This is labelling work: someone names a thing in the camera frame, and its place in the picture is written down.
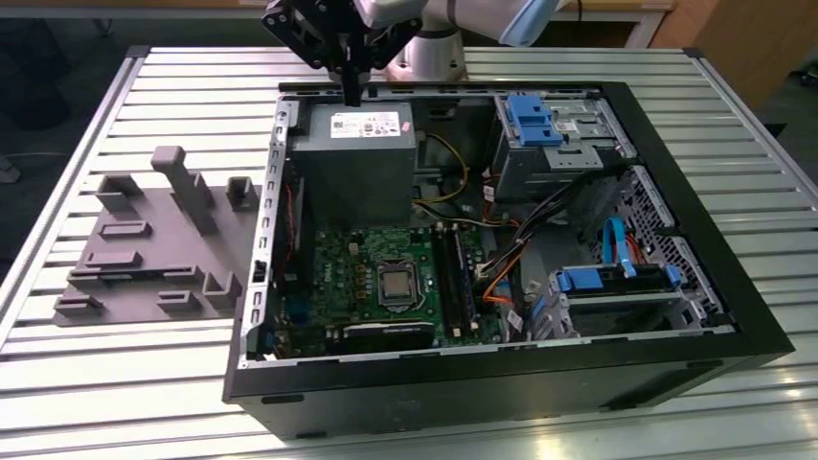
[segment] ram slot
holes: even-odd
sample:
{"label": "ram slot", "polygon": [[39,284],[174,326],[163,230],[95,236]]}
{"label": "ram slot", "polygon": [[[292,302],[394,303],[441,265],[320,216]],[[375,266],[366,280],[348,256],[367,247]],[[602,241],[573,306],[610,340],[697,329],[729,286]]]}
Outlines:
{"label": "ram slot", "polygon": [[474,304],[474,289],[471,287],[471,273],[470,265],[466,258],[466,249],[461,243],[461,232],[458,231],[458,224],[454,224],[450,232],[453,246],[457,250],[457,280],[459,283],[459,289],[457,290],[461,297],[461,309],[463,311],[463,330],[471,333],[477,330],[477,305]]}
{"label": "ram slot", "polygon": [[447,231],[442,226],[433,228],[433,256],[435,257],[435,272],[438,274],[438,292],[443,312],[443,328],[446,336],[463,335],[462,309],[459,309],[458,285],[455,282],[454,262],[449,244]]}

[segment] blue plastic latch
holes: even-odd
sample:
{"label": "blue plastic latch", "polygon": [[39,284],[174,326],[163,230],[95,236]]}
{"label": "blue plastic latch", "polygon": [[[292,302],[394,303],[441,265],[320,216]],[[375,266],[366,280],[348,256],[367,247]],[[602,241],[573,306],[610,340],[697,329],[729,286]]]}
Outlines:
{"label": "blue plastic latch", "polygon": [[571,279],[569,278],[567,273],[563,271],[558,273],[558,286],[561,287],[562,292],[569,292],[571,289],[574,289]]}
{"label": "blue plastic latch", "polygon": [[679,272],[679,268],[673,265],[665,265],[665,273],[667,274],[667,281],[670,281],[670,286],[678,288],[682,285],[682,273]]}
{"label": "blue plastic latch", "polygon": [[565,273],[575,289],[602,289],[602,278],[595,268],[570,268]]}
{"label": "blue plastic latch", "polygon": [[310,302],[299,297],[290,297],[284,301],[284,310],[292,324],[306,324],[310,322]]}
{"label": "blue plastic latch", "polygon": [[521,133],[523,147],[559,147],[562,134],[551,123],[551,109],[539,97],[527,95],[509,96],[509,121]]}
{"label": "blue plastic latch", "polygon": [[625,270],[625,278],[637,276],[637,269],[630,261],[630,251],[627,249],[627,243],[625,242],[625,222],[621,218],[613,217],[605,221],[605,228],[602,230],[602,263],[614,263],[614,251],[611,242],[617,245],[617,262],[622,265]]}

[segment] motherboard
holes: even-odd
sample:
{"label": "motherboard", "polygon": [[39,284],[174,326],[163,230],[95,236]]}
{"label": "motherboard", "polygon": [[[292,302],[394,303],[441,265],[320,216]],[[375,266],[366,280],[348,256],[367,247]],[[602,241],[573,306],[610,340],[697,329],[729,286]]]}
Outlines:
{"label": "motherboard", "polygon": [[[446,265],[450,251],[463,271]],[[312,292],[286,301],[291,354],[342,353],[334,344],[356,336],[431,339],[433,348],[501,342],[498,316],[461,277],[485,258],[469,225],[318,232]]]}

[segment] cpu socket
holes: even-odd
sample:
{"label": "cpu socket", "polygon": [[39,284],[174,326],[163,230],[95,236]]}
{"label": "cpu socket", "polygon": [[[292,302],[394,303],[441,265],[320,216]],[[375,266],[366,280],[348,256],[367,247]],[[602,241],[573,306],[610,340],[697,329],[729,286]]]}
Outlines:
{"label": "cpu socket", "polygon": [[378,265],[379,305],[401,313],[418,301],[418,284],[413,261],[382,261]]}

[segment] metal table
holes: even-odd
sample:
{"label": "metal table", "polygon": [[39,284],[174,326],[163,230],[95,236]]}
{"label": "metal table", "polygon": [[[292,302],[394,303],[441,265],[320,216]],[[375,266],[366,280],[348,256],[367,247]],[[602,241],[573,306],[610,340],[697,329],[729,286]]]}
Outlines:
{"label": "metal table", "polygon": [[818,455],[818,195],[709,63],[679,51],[491,48],[470,49],[467,62],[481,81],[630,83],[798,351],[653,409],[283,443],[220,402],[231,321],[50,324],[102,209],[90,195],[102,174],[166,185],[148,161],[171,144],[208,184],[259,183],[276,85],[324,78],[283,49],[154,49],[126,59],[0,289],[0,455]]}

